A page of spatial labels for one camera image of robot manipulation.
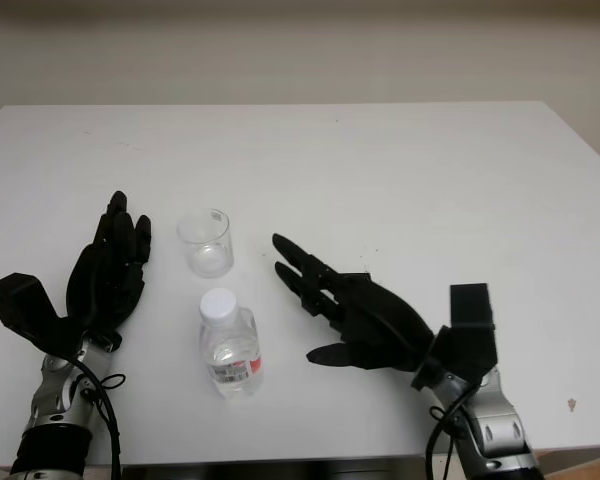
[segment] robotic hand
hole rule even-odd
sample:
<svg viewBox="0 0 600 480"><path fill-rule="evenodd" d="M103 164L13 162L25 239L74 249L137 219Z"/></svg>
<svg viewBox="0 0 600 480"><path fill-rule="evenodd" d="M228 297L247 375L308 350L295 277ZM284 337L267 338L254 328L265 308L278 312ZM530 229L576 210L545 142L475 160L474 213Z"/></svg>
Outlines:
<svg viewBox="0 0 600 480"><path fill-rule="evenodd" d="M442 431L452 437L470 480L543 478L522 423L500 388L486 284L452 285L451 327L434 336L409 304L368 273L338 273L278 234L273 245L300 272L276 262L278 276L305 310L324 315L341 333L343 343L309 352L310 362L415 372L411 385L430 388L445 407L427 443L428 479Z"/></svg>
<svg viewBox="0 0 600 480"><path fill-rule="evenodd" d="M10 480L80 480L94 407L111 435L112 480L121 476L119 432L106 390L115 388L108 380L120 378L119 386L124 376L105 375L122 341L116 329L140 300L151 243L149 218L141 216L134 227L126 209L126 196L116 192L69 278L66 318L57 316L36 277L13 273L0 280L0 320L47 353Z"/></svg>

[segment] wall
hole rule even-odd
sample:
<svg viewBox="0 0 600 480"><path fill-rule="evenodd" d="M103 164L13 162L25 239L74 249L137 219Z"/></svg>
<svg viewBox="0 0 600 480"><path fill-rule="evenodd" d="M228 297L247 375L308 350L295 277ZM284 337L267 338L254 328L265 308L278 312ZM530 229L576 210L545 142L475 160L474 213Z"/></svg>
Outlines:
<svg viewBox="0 0 600 480"><path fill-rule="evenodd" d="M539 99L600 154L600 2L185 3L0 1L0 108Z"/></svg>

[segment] wire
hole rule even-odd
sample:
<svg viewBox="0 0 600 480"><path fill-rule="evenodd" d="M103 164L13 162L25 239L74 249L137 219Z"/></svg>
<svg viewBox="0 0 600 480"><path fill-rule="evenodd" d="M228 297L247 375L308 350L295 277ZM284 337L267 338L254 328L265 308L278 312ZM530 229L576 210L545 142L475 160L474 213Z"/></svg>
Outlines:
<svg viewBox="0 0 600 480"><path fill-rule="evenodd" d="M453 454L453 436L449 435L449 450L447 451L447 461L444 464L444 474L442 475L442 480L447 480L447 475L449 475L449 465L451 464L451 454Z"/></svg>
<svg viewBox="0 0 600 480"><path fill-rule="evenodd" d="M111 437L111 480L121 480L122 479L122 469L120 468L120 432L118 431L118 420L116 419L116 414L113 411L113 405L111 405L111 400L109 400L109 396L107 395L107 390L111 390L113 388L117 388L124 383L126 380L126 376L121 373L117 373L115 375L109 375L105 377L102 382L98 380L93 371L89 367L87 367L84 363L82 363L77 358L63 356L63 355L54 355L62 360L66 360L71 365L80 370L84 375L91 381L93 386L96 389L97 398L92 400L95 401L96 408L102 417L105 425L107 426L107 430L109 430L109 436ZM121 381L113 387L105 387L102 383L110 380L111 378L121 378ZM104 406L104 410L106 412L106 416L102 412L101 405Z"/></svg>
<svg viewBox="0 0 600 480"><path fill-rule="evenodd" d="M436 446L438 437L444 431L445 427L452 420L453 416L460 409L460 407L462 407L462 405L464 405L465 402L469 398L471 398L471 396L473 396L473 394L476 393L479 388L480 388L480 385L475 385L475 386L465 390L465 392L462 395L460 395L449 406L449 408L446 411L442 410L440 407L431 407L429 409L429 414L433 418L438 420L438 423L436 424L435 427L433 427L433 430L431 431L431 435L429 435L429 440L427 441L427 448L425 450L425 470L426 470L427 480L434 480L434 478L433 478L433 449ZM436 415L434 415L434 412L442 413L442 416L437 417ZM445 464L445 467L444 467L443 480L446 480L447 474L449 473L449 464L451 462L451 453L453 452L453 437L451 437L449 439L449 443L450 443L450 445L449 445L449 450L447 452L447 463Z"/></svg>

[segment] white table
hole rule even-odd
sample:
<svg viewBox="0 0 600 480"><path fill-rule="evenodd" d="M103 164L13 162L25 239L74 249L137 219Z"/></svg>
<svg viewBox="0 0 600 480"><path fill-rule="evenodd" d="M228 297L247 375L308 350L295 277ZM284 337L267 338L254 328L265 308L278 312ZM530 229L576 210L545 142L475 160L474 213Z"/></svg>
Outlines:
<svg viewBox="0 0 600 480"><path fill-rule="evenodd" d="M123 463L423 453L432 400L409 374L306 361L338 336L276 277L273 232L370 271L435 331L450 284L488 282L505 393L534 447L600 445L600 157L543 103L5 108L0 278L36 275L64 314L116 189L153 221L112 366L128 376L111 393ZM175 234L203 206L232 222L236 263L217 280L188 270ZM218 285L259 325L265 381L244 401L220 399L198 358L198 301ZM0 465L42 358L0 324ZM91 461L108 445L100 431Z"/></svg>

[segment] plastic water bottle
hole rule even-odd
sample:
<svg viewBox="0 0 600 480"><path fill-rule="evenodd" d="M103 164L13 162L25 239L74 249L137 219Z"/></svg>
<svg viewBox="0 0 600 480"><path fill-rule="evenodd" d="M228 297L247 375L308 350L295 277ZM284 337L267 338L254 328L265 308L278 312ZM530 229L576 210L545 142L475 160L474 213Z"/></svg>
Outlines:
<svg viewBox="0 0 600 480"><path fill-rule="evenodd" d="M200 301L200 351L213 382L227 398L253 393L262 383L258 332L251 310L226 288Z"/></svg>

